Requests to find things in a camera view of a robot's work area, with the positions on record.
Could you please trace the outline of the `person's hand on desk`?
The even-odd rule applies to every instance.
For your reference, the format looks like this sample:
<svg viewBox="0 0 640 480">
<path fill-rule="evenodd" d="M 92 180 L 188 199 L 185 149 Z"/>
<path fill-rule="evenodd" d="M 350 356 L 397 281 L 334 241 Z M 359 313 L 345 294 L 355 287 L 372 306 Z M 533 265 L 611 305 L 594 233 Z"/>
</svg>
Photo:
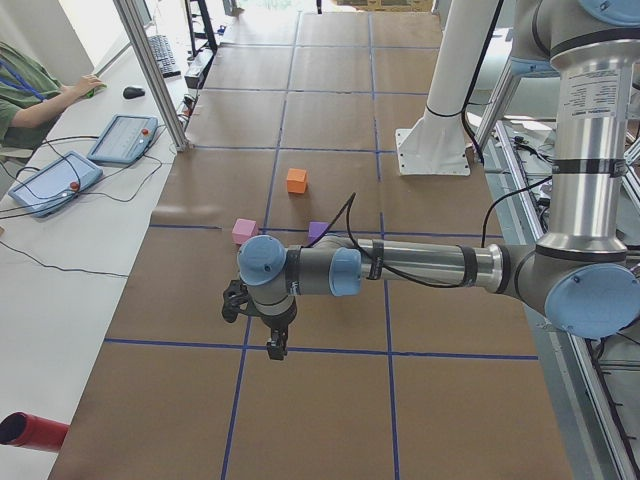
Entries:
<svg viewBox="0 0 640 480">
<path fill-rule="evenodd" d="M 106 87 L 106 84 L 96 75 L 84 75 L 71 88 L 77 98 L 91 98 L 97 91 Z"/>
</svg>

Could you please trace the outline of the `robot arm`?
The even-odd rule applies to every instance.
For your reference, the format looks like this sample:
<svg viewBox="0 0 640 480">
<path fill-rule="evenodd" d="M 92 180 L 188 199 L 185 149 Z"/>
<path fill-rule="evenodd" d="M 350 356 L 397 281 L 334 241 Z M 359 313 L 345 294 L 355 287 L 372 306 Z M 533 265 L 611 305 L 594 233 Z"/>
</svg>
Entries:
<svg viewBox="0 0 640 480">
<path fill-rule="evenodd" d="M 270 330 L 268 355 L 281 360 L 298 296 L 355 295 L 363 280 L 386 278 L 437 289 L 481 287 L 516 298 L 585 339 L 631 325 L 639 314 L 639 282 L 625 264 L 616 214 L 638 59 L 635 1 L 518 2 L 512 71 L 552 70 L 560 77 L 550 218 L 536 244 L 471 248 L 325 234 L 285 247 L 259 235 L 239 249 L 239 276 L 224 291 L 223 318 L 260 318 Z"/>
</svg>

